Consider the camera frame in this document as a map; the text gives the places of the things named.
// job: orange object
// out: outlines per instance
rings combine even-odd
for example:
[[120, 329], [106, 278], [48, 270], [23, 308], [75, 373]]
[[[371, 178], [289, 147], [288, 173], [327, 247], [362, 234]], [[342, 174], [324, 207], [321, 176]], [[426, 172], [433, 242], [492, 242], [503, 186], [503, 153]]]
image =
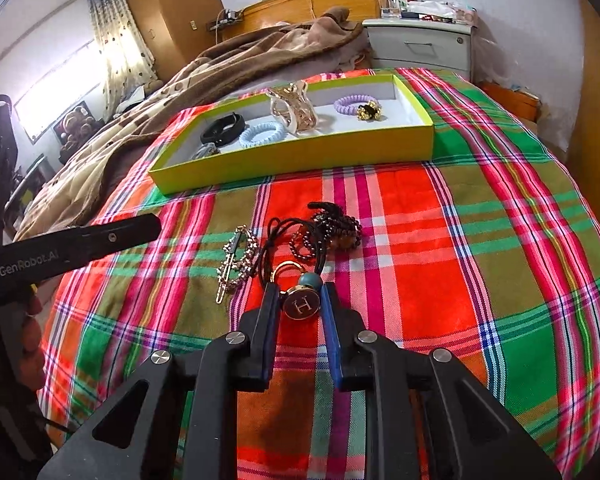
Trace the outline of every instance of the orange object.
[[495, 83], [483, 81], [478, 85], [491, 99], [515, 116], [536, 122], [540, 101], [524, 92], [514, 92]]
[[600, 222], [600, 16], [580, 0], [584, 23], [582, 96], [567, 168]]

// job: purple hair tie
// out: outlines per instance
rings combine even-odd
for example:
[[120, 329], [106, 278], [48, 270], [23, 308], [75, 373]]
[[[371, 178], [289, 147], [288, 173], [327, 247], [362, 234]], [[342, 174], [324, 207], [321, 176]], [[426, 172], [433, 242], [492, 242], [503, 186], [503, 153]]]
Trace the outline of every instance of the purple hair tie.
[[341, 97], [337, 99], [333, 103], [333, 107], [336, 109], [337, 113], [342, 115], [357, 115], [358, 107], [361, 104], [366, 104], [369, 101], [379, 105], [378, 99], [371, 95], [357, 94], [357, 95], [348, 95], [346, 97]]

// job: gold hair claw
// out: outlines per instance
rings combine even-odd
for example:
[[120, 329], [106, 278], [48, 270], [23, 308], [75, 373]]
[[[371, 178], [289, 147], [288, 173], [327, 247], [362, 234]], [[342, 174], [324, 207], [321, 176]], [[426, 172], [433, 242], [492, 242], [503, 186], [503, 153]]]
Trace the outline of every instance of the gold hair claw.
[[265, 92], [271, 98], [271, 115], [291, 134], [313, 130], [318, 123], [314, 106], [306, 96], [307, 86], [305, 81], [297, 81]]

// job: black scrunchie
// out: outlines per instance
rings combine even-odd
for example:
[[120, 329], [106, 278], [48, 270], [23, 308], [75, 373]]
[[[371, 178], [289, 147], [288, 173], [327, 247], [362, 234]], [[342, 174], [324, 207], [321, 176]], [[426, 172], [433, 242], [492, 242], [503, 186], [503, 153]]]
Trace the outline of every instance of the black scrunchie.
[[231, 115], [221, 117], [214, 121], [211, 126], [200, 135], [200, 141], [202, 144], [212, 142], [217, 148], [220, 148], [221, 146], [226, 146], [234, 142], [234, 140], [244, 131], [245, 127], [244, 117], [234, 112]]

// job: curtain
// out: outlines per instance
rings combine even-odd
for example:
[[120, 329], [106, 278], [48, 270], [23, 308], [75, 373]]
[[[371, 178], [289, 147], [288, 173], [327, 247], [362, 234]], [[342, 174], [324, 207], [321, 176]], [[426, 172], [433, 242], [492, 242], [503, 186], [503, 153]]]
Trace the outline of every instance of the curtain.
[[154, 56], [142, 39], [126, 0], [88, 0], [91, 24], [106, 66], [104, 120], [139, 86], [157, 79]]

